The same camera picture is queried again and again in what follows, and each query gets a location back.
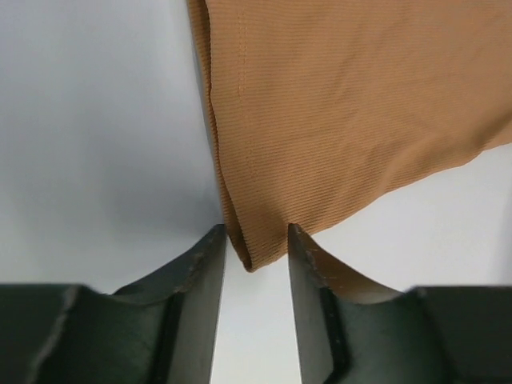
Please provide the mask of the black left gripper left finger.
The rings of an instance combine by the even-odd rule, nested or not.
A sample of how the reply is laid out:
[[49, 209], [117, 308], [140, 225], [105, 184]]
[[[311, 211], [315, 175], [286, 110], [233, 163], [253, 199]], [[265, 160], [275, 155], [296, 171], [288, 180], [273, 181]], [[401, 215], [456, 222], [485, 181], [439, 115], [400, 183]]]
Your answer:
[[81, 284], [1, 287], [4, 383], [208, 383], [226, 231], [113, 294]]

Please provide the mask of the tan ribbed tank top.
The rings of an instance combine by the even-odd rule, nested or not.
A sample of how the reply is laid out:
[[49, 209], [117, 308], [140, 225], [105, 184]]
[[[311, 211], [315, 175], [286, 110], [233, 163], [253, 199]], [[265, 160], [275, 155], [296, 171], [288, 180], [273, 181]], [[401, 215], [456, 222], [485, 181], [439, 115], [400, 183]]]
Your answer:
[[222, 210], [264, 272], [299, 224], [381, 283], [503, 284], [508, 1], [190, 1]]

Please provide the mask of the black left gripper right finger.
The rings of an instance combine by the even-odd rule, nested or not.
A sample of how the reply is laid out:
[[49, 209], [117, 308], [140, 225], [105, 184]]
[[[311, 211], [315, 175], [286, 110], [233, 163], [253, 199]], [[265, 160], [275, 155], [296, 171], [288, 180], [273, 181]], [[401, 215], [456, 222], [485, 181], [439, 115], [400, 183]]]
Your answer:
[[304, 383], [508, 383], [511, 289], [399, 292], [288, 227], [290, 287]]

